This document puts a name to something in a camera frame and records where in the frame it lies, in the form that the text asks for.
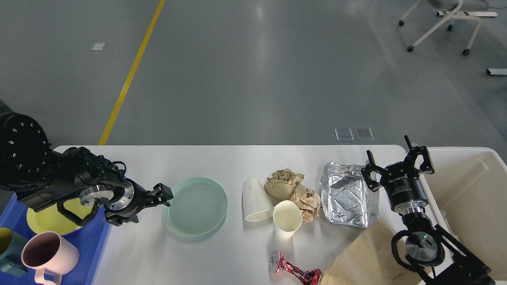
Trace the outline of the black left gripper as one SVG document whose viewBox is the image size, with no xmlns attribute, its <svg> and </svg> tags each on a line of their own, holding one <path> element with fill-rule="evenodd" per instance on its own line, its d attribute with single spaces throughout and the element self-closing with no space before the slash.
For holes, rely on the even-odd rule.
<svg viewBox="0 0 507 285">
<path fill-rule="evenodd" d="M 158 205 L 171 206 L 170 201 L 174 198 L 170 187 L 163 183 L 158 183 L 153 190 L 148 192 L 138 183 L 127 179 L 126 187 L 118 187 L 122 190 L 118 199 L 114 198 L 111 202 L 104 205 L 105 220 L 114 226 L 121 226 L 126 222 L 138 223 L 137 214 L 147 207 Z"/>
</svg>

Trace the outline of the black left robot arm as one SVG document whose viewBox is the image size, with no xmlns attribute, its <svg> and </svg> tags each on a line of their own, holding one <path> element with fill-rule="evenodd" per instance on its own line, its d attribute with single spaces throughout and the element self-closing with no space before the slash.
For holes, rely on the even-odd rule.
<svg viewBox="0 0 507 285">
<path fill-rule="evenodd" d="M 152 191 L 126 177 L 122 161 L 110 161 L 85 147 L 53 151 L 43 128 L 27 115 L 0 116 L 1 189 L 35 212 L 55 205 L 77 226 L 87 225 L 101 207 L 109 224 L 138 222 L 138 213 L 170 206 L 172 190 L 163 183 Z"/>
</svg>

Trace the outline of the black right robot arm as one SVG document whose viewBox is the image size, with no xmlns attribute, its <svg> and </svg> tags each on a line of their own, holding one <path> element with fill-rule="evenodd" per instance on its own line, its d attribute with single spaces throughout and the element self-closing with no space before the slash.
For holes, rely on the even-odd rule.
<svg viewBox="0 0 507 285">
<path fill-rule="evenodd" d="M 407 135 L 404 140 L 409 148 L 404 160 L 380 167 L 368 150 L 361 169 L 367 187 L 373 192 L 384 188 L 391 210 L 406 226 L 391 239 L 395 261 L 427 285 L 494 285 L 491 268 L 426 214 L 429 199 L 420 176 L 435 172 L 431 156 Z"/>
</svg>

